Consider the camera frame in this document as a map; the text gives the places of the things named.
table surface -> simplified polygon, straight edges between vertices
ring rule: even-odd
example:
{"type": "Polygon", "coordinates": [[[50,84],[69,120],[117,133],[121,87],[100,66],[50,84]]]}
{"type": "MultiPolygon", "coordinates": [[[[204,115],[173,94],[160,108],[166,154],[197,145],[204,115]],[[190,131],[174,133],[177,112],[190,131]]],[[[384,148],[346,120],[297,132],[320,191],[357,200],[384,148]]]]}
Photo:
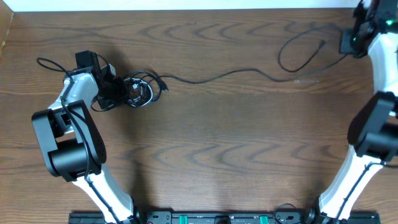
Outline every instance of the table surface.
{"type": "MultiPolygon", "coordinates": [[[[71,211],[98,210],[72,183],[46,170],[31,115],[63,88],[63,74],[37,57],[75,65],[74,54],[103,55],[120,76],[151,68],[202,80],[239,68],[275,77],[280,47],[311,27],[351,27],[349,9],[17,13],[0,59],[0,220],[66,223],[71,211]]],[[[338,59],[340,35],[328,29],[287,46],[282,63],[304,70],[338,59]]],[[[238,73],[202,85],[166,80],[170,91],[144,108],[91,112],[111,172],[144,210],[265,211],[311,206],[331,183],[355,114],[373,94],[371,61],[347,57],[301,80],[272,82],[238,73]]],[[[396,171],[380,171],[354,208],[397,223],[396,171]]]]}

wood grain tabletop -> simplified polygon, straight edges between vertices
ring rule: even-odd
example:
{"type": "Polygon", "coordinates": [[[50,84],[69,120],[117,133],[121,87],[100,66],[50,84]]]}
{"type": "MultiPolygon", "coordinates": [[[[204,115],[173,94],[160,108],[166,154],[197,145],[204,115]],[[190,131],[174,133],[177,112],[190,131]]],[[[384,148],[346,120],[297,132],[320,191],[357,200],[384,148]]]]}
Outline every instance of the wood grain tabletop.
{"type": "MultiPolygon", "coordinates": [[[[75,53],[104,56],[120,76],[153,69],[203,80],[240,68],[277,78],[277,54],[291,37],[317,26],[351,27],[349,9],[16,13],[0,59],[0,222],[66,223],[72,211],[97,211],[72,183],[46,170],[31,124],[63,88],[75,53]]],[[[337,60],[340,33],[303,35],[282,54],[303,69],[337,60]]],[[[121,106],[91,115],[111,172],[144,210],[271,211],[282,203],[311,206],[331,184],[348,150],[349,123],[373,94],[371,61],[346,57],[299,80],[276,83],[237,73],[202,85],[165,80],[169,92],[144,108],[121,106]]],[[[398,223],[398,177],[384,169],[356,210],[398,223]]]]}

wooden table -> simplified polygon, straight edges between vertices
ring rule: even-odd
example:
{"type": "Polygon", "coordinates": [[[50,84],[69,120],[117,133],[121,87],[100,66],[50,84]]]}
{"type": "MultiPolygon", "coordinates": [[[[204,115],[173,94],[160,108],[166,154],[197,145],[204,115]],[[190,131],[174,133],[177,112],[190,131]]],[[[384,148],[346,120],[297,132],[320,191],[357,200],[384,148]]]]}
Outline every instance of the wooden table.
{"type": "MultiPolygon", "coordinates": [[[[98,210],[71,183],[46,170],[31,115],[63,88],[74,54],[103,55],[119,75],[152,68],[202,80],[254,67],[288,77],[276,57],[284,42],[314,26],[351,27],[350,9],[17,13],[0,60],[0,220],[66,223],[71,211],[98,210]]],[[[306,71],[335,61],[340,35],[323,30],[293,41],[282,63],[306,71]]],[[[170,92],[145,108],[92,112],[112,173],[138,206],[178,210],[305,208],[331,183],[347,152],[346,133],[373,93],[371,61],[347,57],[302,80],[275,83],[239,73],[204,85],[166,80],[170,92]]],[[[398,178],[384,169],[355,203],[397,223],[398,178]]]]}

white backdrop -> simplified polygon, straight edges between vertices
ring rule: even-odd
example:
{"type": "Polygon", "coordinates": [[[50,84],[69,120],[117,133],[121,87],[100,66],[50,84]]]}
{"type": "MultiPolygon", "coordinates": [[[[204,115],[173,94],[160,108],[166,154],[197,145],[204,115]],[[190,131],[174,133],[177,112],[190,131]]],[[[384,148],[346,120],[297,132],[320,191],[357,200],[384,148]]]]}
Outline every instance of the white backdrop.
{"type": "Polygon", "coordinates": [[[356,7],[359,0],[3,0],[14,12],[356,7]]]}

